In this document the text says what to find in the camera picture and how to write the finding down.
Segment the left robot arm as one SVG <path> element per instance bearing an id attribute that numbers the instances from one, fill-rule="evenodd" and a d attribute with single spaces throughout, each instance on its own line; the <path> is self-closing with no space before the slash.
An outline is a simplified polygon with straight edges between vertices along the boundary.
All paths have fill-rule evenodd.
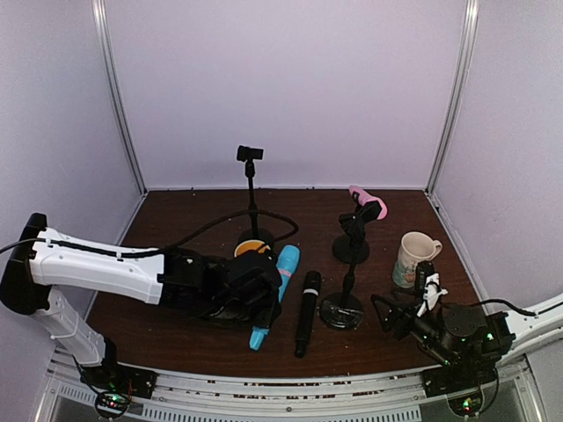
<path id="1" fill-rule="evenodd" d="M 279 255 L 267 247 L 234 258 L 201 255 L 171 244 L 130 249 L 75 239 L 30 216 L 20 239 L 7 246 L 1 302 L 34 317 L 74 356 L 83 371 L 118 376 L 116 348 L 69 305 L 61 288 L 82 287 L 184 312 L 192 318 L 252 324 L 250 345 L 260 347 L 282 310 L 282 297 L 299 260 L 289 246 Z"/>

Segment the short stand with clip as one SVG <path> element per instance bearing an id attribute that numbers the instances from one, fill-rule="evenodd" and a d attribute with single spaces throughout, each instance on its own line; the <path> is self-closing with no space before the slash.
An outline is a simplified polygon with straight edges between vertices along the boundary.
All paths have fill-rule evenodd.
<path id="1" fill-rule="evenodd" d="M 357 251 L 356 263 L 362 263 L 369 257 L 369 244 L 363 240 L 358 245 L 347 235 L 338 236 L 332 245 L 333 256 L 339 261 L 349 264 L 352 261 L 353 252 Z"/>

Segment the short stand with taped base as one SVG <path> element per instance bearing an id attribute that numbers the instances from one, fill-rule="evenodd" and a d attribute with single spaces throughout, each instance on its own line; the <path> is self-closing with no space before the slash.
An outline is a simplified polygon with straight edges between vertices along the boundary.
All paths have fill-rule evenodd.
<path id="1" fill-rule="evenodd" d="M 339 216 L 339 223 L 344 235 L 349 236 L 356 245 L 365 240 L 365 225 L 377 219 L 381 208 L 371 202 L 364 207 L 356 207 L 351 214 Z M 364 318 L 363 306 L 360 300 L 352 294 L 355 285 L 355 268 L 357 251 L 353 252 L 352 261 L 349 263 L 343 277 L 340 292 L 326 296 L 321 302 L 319 316 L 329 328 L 339 331 L 356 329 Z"/>

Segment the tall black phone stand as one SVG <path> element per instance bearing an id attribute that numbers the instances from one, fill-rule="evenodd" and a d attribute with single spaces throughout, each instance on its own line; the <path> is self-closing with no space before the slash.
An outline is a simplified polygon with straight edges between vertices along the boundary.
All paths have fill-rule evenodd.
<path id="1" fill-rule="evenodd" d="M 243 231 L 239 235 L 238 241 L 240 243 L 248 240 L 260 240 L 265 243 L 272 243 L 274 241 L 274 235 L 269 230 L 263 229 L 259 225 L 258 207 L 254 195 L 253 179 L 256 173 L 254 162 L 256 160 L 262 160 L 263 153 L 263 149 L 252 148 L 244 145 L 238 146 L 237 160 L 245 163 L 245 177 L 248 182 L 249 195 L 248 211 L 250 212 L 249 218 L 251 223 L 251 228 Z"/>

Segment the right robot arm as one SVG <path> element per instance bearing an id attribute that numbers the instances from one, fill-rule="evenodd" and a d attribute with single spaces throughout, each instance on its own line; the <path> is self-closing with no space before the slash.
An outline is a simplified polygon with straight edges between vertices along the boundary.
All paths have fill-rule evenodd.
<path id="1" fill-rule="evenodd" d="M 421 300 L 401 302 L 372 295 L 383 331 L 408 336 L 437 367 L 421 373 L 427 397 L 476 389 L 494 381 L 499 362 L 512 360 L 562 337 L 562 296 L 528 309 L 501 299 L 472 305 L 440 303 L 424 311 Z"/>

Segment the pink toy microphone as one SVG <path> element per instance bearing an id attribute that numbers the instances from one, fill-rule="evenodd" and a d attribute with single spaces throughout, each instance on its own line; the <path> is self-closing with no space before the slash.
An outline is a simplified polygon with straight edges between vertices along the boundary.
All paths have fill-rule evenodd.
<path id="1" fill-rule="evenodd" d="M 359 186 L 350 186 L 348 188 L 348 192 L 355 204 L 359 207 L 364 207 L 371 202 L 377 203 L 381 208 L 379 215 L 377 216 L 378 220 L 383 220 L 387 216 L 388 208 L 381 198 L 368 193 Z"/>

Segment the blue toy microphone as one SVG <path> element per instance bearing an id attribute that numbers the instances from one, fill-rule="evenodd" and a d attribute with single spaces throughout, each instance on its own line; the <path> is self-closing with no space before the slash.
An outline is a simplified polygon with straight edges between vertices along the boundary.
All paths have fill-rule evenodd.
<path id="1" fill-rule="evenodd" d="M 253 351 L 258 351 L 261 348 L 264 339 L 269 335 L 273 321 L 281 314 L 280 310 L 281 310 L 281 303 L 283 300 L 283 296 L 285 295 L 291 277 L 296 272 L 296 269 L 299 264 L 300 256 L 301 256 L 300 250 L 296 246 L 291 244 L 284 246 L 281 250 L 281 253 L 278 255 L 276 268 L 278 274 L 281 277 L 281 285 L 278 289 L 278 297 L 277 297 L 277 305 L 279 312 L 276 314 L 276 316 L 270 319 L 268 327 L 266 328 L 259 326 L 252 327 L 252 334 L 249 340 L 249 346 Z"/>

